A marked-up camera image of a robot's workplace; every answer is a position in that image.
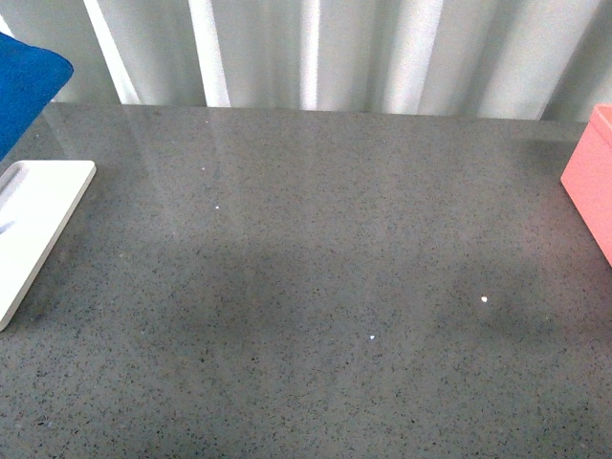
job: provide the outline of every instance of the white plastic board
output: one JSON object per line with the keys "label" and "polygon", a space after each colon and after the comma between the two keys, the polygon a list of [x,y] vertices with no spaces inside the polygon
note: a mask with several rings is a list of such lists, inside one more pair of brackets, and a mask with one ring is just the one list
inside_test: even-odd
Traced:
{"label": "white plastic board", "polygon": [[91,161],[19,161],[0,177],[0,331],[95,173]]}

